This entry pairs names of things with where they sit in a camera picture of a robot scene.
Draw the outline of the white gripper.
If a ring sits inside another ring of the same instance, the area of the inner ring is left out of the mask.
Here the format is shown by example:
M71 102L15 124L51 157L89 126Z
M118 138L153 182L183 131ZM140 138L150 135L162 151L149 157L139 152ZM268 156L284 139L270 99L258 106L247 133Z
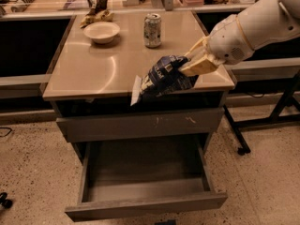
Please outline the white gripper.
M195 56L205 49L202 56ZM189 59L179 71L187 77L214 72L223 63L236 65L254 54L236 14L215 25L210 35L201 37L186 53Z

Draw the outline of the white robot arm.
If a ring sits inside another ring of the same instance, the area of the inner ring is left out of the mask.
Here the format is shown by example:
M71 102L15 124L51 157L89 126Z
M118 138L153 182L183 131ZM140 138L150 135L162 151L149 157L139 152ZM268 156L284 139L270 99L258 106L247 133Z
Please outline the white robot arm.
M217 23L186 53L179 68L191 77L236 65L260 48L300 37L300 0L259 0Z

